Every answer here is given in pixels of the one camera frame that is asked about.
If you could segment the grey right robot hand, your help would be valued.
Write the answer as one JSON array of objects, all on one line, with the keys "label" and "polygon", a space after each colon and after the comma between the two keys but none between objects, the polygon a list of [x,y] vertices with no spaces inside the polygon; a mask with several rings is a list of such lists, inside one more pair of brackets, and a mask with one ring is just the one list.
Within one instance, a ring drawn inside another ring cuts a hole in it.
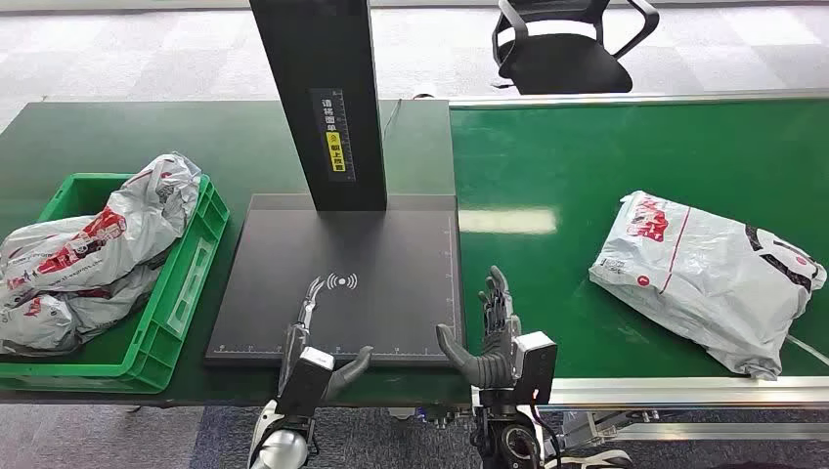
[{"label": "grey right robot hand", "polygon": [[512,339],[521,333],[521,321],[514,314],[508,280],[498,266],[490,268],[485,284],[486,290],[478,292],[483,309],[483,354],[471,355],[456,341],[446,324],[436,325],[437,341],[449,363],[471,386],[511,388],[514,386]]}]

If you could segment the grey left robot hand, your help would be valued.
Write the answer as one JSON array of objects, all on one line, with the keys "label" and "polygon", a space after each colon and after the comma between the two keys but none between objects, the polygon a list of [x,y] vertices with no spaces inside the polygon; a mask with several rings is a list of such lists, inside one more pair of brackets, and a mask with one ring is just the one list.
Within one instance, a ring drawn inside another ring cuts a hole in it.
[{"label": "grey left robot hand", "polygon": [[320,389],[320,400],[329,402],[360,377],[371,362],[373,346],[366,345],[354,360],[334,370],[333,356],[311,345],[311,321],[318,293],[324,286],[320,276],[309,283],[297,319],[287,329],[278,386],[281,403],[289,391],[296,392],[299,385],[311,384],[315,390]]}]

